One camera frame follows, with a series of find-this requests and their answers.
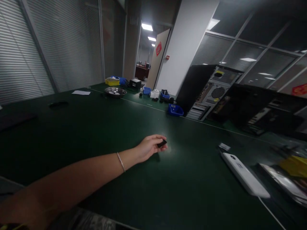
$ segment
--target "red sign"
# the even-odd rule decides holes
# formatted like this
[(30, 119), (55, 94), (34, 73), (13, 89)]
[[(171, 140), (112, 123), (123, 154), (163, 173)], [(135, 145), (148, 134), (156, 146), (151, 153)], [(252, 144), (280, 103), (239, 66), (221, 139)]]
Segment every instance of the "red sign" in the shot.
[(300, 96), (307, 93), (307, 84), (303, 84), (300, 86), (295, 86), (292, 88), (292, 95)]
[(159, 45), (157, 45), (157, 48), (156, 48), (156, 54), (157, 56), (159, 55), (159, 53), (161, 52), (162, 50), (162, 45), (161, 45), (161, 42), (159, 42)]

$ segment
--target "fan grille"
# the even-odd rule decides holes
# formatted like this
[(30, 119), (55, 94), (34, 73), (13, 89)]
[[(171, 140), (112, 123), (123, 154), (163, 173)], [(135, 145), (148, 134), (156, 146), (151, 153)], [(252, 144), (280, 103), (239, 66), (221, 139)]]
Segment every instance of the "fan grille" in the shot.
[(213, 98), (220, 98), (224, 95), (225, 89), (223, 87), (217, 87), (211, 93), (211, 97)]

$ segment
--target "wooden desk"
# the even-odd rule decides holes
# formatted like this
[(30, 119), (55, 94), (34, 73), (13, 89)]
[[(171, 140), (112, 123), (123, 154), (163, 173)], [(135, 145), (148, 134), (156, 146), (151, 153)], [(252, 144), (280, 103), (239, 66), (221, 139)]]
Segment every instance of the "wooden desk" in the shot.
[(136, 66), (135, 68), (135, 76), (137, 79), (143, 81), (148, 77), (149, 69), (141, 66)]

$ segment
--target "stainless steel bowl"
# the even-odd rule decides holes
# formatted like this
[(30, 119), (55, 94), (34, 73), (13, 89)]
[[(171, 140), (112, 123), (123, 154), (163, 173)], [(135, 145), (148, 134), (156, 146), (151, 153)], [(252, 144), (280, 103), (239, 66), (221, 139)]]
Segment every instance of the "stainless steel bowl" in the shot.
[(123, 97), (127, 91), (122, 88), (109, 87), (105, 89), (105, 93), (111, 97)]

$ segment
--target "hand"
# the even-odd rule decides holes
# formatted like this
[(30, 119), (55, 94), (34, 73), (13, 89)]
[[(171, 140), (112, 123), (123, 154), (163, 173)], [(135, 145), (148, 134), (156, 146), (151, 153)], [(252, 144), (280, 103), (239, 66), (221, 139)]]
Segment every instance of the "hand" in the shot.
[(154, 153), (166, 150), (166, 144), (161, 148), (158, 148), (157, 146), (157, 144), (161, 143), (163, 140), (166, 140), (166, 137), (157, 134), (145, 137), (144, 140), (142, 140), (142, 142), (135, 147), (136, 154), (138, 155), (138, 161), (144, 162)]

